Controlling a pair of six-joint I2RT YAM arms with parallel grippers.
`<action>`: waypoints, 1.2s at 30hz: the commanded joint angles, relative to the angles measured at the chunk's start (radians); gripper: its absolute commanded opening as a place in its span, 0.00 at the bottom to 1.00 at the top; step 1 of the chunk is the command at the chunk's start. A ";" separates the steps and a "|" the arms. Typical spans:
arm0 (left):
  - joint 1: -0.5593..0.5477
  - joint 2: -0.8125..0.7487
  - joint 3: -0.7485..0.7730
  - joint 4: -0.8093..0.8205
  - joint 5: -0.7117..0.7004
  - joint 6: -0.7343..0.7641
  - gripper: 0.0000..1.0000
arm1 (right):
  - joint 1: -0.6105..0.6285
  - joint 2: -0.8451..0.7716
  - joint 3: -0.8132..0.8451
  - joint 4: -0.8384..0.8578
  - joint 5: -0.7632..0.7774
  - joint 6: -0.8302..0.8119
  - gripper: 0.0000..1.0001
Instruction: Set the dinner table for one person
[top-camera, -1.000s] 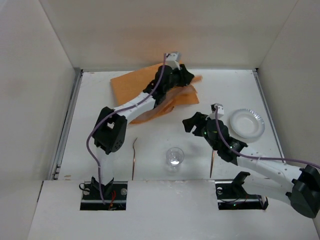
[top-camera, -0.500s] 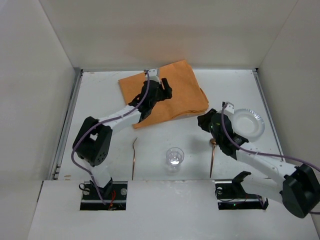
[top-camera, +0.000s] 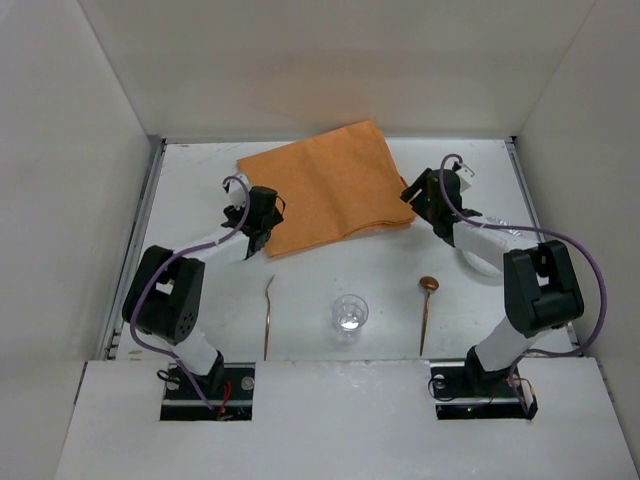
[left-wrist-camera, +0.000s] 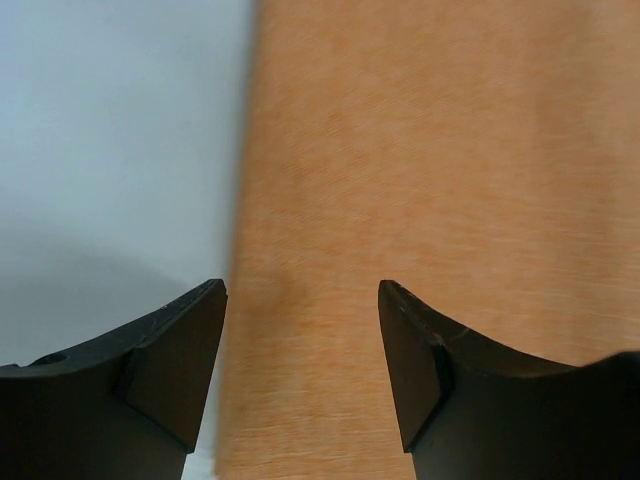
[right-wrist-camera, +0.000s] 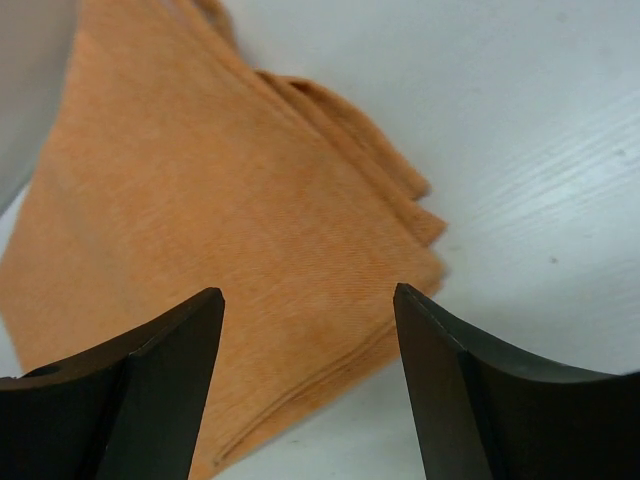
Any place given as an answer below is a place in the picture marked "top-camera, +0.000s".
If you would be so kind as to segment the orange cloth placemat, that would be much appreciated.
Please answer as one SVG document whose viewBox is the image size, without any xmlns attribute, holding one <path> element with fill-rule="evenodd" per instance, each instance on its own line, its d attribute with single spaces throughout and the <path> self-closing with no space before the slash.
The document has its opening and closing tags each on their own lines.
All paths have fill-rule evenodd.
<svg viewBox="0 0 640 480">
<path fill-rule="evenodd" d="M 266 245 L 271 258 L 363 231 L 404 228 L 415 218 L 400 199 L 407 184 L 370 120 L 242 158 L 237 166 L 286 203 Z"/>
</svg>

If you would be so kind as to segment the copper spoon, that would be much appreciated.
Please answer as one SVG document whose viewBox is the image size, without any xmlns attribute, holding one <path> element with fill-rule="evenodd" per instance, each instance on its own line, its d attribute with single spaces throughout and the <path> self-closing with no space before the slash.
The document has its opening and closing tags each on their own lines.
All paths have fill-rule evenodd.
<svg viewBox="0 0 640 480">
<path fill-rule="evenodd" d="M 424 305 L 423 305 L 423 313 L 422 313 L 420 346 L 419 346 L 419 355 L 422 356 L 425 348 L 430 300 L 433 294 L 439 289 L 439 282 L 436 278 L 432 276 L 423 276 L 419 280 L 419 286 L 424 291 Z"/>
</svg>

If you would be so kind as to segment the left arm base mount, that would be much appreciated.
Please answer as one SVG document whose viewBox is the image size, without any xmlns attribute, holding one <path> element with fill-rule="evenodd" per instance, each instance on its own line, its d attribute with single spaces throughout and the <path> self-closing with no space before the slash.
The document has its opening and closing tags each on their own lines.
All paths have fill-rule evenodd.
<svg viewBox="0 0 640 480">
<path fill-rule="evenodd" d="M 209 409 L 201 400 L 184 372 L 175 364 L 160 369 L 156 377 L 164 383 L 161 402 L 161 421 L 251 421 L 255 387 L 255 363 L 227 363 L 220 385 L 207 395 Z"/>
</svg>

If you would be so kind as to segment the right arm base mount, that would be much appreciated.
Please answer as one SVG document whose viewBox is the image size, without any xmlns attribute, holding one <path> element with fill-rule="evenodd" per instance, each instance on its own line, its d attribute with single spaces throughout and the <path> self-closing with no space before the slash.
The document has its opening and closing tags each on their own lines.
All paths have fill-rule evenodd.
<svg viewBox="0 0 640 480">
<path fill-rule="evenodd" d="M 430 364 L 428 392 L 435 402 L 436 419 L 531 421 L 538 413 L 538 401 L 531 382 L 515 370 L 498 374 L 488 384 L 474 385 L 463 362 Z"/>
</svg>

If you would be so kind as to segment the white ceramic bowl plate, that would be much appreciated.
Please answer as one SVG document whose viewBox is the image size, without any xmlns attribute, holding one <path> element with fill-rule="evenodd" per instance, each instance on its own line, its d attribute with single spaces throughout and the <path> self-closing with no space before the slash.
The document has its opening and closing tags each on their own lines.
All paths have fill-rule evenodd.
<svg viewBox="0 0 640 480">
<path fill-rule="evenodd" d="M 482 216 L 478 222 L 483 224 L 484 233 L 478 234 L 480 228 L 461 223 L 456 229 L 461 236 L 454 237 L 455 246 L 473 269 L 485 276 L 500 277 L 503 254 L 523 246 L 525 237 L 520 229 L 496 217 Z"/>
</svg>

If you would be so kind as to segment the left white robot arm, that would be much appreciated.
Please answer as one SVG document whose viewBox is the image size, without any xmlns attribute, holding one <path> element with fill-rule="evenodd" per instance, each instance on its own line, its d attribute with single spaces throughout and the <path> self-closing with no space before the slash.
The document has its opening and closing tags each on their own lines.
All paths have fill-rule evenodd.
<svg viewBox="0 0 640 480">
<path fill-rule="evenodd" d="M 180 250 L 147 248 L 122 307 L 134 342 L 173 360 L 180 378 L 207 400 L 220 388 L 224 360 L 197 326 L 205 270 L 225 269 L 260 252 L 286 208 L 276 190 L 249 186 L 239 176 L 226 178 L 224 188 L 231 204 L 221 227 Z"/>
</svg>

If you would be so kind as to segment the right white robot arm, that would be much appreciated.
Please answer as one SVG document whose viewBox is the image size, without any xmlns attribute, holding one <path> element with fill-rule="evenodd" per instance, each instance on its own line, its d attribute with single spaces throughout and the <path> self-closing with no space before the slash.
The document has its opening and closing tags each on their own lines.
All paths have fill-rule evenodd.
<svg viewBox="0 0 640 480">
<path fill-rule="evenodd" d="M 401 199 L 451 247 L 468 252 L 503 277 L 505 316 L 468 351 L 461 368 L 435 371 L 434 391 L 442 399 L 481 398 L 507 384 L 514 362 L 548 331 L 584 313 L 584 300 L 567 246 L 558 238 L 535 242 L 491 223 L 462 206 L 472 174 L 462 163 L 424 172 Z"/>
</svg>

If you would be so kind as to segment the clear drinking glass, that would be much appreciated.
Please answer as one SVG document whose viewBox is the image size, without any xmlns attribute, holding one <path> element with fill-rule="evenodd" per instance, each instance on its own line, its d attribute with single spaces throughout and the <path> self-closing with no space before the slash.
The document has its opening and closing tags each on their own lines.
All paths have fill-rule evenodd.
<svg viewBox="0 0 640 480">
<path fill-rule="evenodd" d="M 331 317 L 335 340 L 340 344 L 357 341 L 368 317 L 368 304 L 360 296 L 346 294 L 337 298 L 332 306 Z"/>
</svg>

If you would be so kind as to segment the copper fork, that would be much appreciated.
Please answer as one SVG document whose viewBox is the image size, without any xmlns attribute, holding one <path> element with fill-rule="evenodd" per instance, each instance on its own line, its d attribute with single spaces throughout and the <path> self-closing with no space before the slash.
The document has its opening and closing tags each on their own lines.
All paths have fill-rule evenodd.
<svg viewBox="0 0 640 480">
<path fill-rule="evenodd" d="M 271 276 L 264 289 L 264 296 L 266 299 L 266 314 L 265 314 L 265 329 L 264 329 L 264 343 L 263 343 L 263 361 L 267 361 L 268 349 L 269 349 L 269 337 L 271 328 L 271 298 L 270 287 L 275 279 L 276 275 Z"/>
</svg>

